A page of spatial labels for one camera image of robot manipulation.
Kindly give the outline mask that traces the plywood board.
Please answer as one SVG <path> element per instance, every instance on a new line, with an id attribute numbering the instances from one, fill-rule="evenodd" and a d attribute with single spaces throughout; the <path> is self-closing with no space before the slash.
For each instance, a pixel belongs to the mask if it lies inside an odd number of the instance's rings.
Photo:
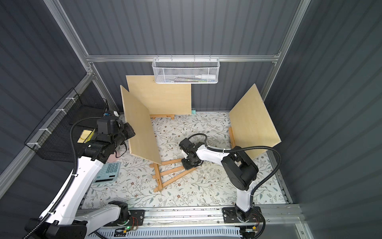
<path id="1" fill-rule="evenodd" d="M 151 115 L 190 115 L 192 87 L 190 84 L 158 84 L 154 76 L 127 75 L 128 91 Z"/>
<path id="2" fill-rule="evenodd" d="M 232 108 L 229 119 L 235 146 L 274 147 L 282 142 L 256 84 Z"/>
<path id="3" fill-rule="evenodd" d="M 120 86 L 125 121 L 135 136 L 128 140 L 130 153 L 137 157 L 162 164 L 149 110 L 123 86 Z"/>

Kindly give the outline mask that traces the wooden easel frame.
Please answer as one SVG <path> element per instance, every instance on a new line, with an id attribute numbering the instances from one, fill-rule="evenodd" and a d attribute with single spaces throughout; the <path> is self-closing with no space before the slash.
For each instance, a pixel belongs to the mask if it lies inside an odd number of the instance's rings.
<path id="1" fill-rule="evenodd" d="M 150 117 L 152 119 L 156 119 L 156 118 L 170 118 L 172 120 L 175 119 L 175 115 L 150 115 Z"/>

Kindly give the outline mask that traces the small wooden easel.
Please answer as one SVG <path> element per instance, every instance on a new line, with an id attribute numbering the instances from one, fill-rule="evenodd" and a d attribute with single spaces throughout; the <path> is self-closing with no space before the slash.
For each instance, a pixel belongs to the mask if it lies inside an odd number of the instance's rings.
<path id="1" fill-rule="evenodd" d="M 236 143 L 235 143 L 235 138 L 234 138 L 234 134 L 233 134 L 233 129 L 232 129 L 232 127 L 230 127 L 230 128 L 228 129 L 228 132 L 229 132 L 229 137 L 230 137 L 231 148 L 235 148 L 235 147 L 236 147 Z"/>

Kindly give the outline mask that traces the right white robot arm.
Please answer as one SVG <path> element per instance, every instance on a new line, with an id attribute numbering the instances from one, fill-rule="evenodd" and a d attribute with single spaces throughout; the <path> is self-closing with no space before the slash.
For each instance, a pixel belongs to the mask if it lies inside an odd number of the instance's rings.
<path id="1" fill-rule="evenodd" d="M 192 143 L 188 138 L 183 139 L 179 147 L 184 158 L 181 160 L 185 170 L 198 167 L 204 161 L 222 166 L 230 180 L 237 188 L 235 211 L 238 220 L 246 222 L 254 213 L 253 195 L 262 185 L 256 184 L 259 169 L 254 161 L 239 146 L 233 149 L 209 147 L 203 142 Z"/>

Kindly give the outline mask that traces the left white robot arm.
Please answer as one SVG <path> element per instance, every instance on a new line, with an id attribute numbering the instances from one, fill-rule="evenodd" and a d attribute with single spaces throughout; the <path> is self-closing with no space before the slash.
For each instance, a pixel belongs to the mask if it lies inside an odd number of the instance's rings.
<path id="1" fill-rule="evenodd" d="M 89 214 L 76 216 L 84 195 L 108 158 L 118 146 L 135 136 L 131 125 L 124 123 L 116 111 L 106 111 L 102 117 L 95 119 L 95 132 L 89 141 L 82 144 L 80 151 L 76 151 L 77 140 L 72 134 L 81 120 L 72 125 L 70 140 L 74 154 L 73 170 L 39 218 L 28 221 L 25 226 L 26 239 L 84 239 L 106 224 L 125 226 L 129 223 L 131 216 L 128 205 L 119 201 L 112 201 Z"/>

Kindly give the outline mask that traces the yellow sticky note pad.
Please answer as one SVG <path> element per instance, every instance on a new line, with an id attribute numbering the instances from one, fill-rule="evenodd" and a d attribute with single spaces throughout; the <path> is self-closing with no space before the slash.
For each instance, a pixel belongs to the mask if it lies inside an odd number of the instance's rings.
<path id="1" fill-rule="evenodd" d="M 77 140 L 77 143 L 85 143 L 85 142 L 89 141 L 89 137 L 91 136 L 91 134 L 93 132 L 94 131 L 90 130 L 90 129 L 83 130 L 79 139 Z"/>

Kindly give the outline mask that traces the pink pen cup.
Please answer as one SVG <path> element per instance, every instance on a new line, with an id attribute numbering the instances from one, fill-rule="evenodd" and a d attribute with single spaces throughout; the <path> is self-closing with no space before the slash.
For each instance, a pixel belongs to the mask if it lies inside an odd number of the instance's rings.
<path id="1" fill-rule="evenodd" d="M 107 163 L 114 163 L 114 162 L 117 162 L 118 159 L 120 158 L 120 151 L 115 151 L 113 154 L 111 154 L 107 160 Z"/>

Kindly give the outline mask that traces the teal calculator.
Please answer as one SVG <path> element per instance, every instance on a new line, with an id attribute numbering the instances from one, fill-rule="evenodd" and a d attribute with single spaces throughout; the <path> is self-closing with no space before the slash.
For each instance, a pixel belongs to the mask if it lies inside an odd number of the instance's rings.
<path id="1" fill-rule="evenodd" d="M 94 178 L 93 183 L 112 183 L 116 181 L 120 166 L 120 162 L 106 163 Z"/>

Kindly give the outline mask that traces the white marker in basket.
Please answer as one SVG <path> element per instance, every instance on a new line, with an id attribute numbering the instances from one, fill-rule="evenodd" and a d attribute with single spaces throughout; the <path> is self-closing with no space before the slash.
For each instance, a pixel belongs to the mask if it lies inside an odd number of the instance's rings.
<path id="1" fill-rule="evenodd" d="M 200 81 L 207 81 L 207 82 L 216 81 L 216 75 L 215 74 L 201 74 L 201 75 L 196 75 L 195 78 L 200 80 Z"/>

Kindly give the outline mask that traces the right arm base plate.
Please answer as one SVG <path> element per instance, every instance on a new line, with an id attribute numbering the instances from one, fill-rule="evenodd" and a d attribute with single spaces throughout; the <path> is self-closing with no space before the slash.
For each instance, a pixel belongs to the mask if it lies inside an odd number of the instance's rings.
<path id="1" fill-rule="evenodd" d="M 226 224 L 233 223 L 255 223 L 264 222 L 260 207 L 251 207 L 249 211 L 244 212 L 238 207 L 222 208 L 223 220 Z"/>

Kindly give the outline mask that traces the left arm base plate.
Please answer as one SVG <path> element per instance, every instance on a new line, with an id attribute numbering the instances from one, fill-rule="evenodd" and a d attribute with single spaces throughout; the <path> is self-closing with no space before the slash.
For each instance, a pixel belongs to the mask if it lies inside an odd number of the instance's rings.
<path id="1" fill-rule="evenodd" d="M 145 218 L 145 210 L 129 210 L 128 220 L 108 223 L 105 227 L 126 227 L 126 226 L 142 226 Z"/>

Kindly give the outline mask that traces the aluminium rail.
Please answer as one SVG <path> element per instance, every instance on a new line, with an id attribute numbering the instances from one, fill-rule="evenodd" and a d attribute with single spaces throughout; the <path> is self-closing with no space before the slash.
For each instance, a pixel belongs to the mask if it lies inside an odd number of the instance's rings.
<path id="1" fill-rule="evenodd" d="M 260 205 L 267 225 L 298 224 L 305 216 L 298 204 Z M 246 222 L 238 220 L 235 209 L 230 206 L 162 207 L 143 208 L 138 219 L 138 228 L 246 226 L 260 223 L 260 215 L 252 214 Z"/>

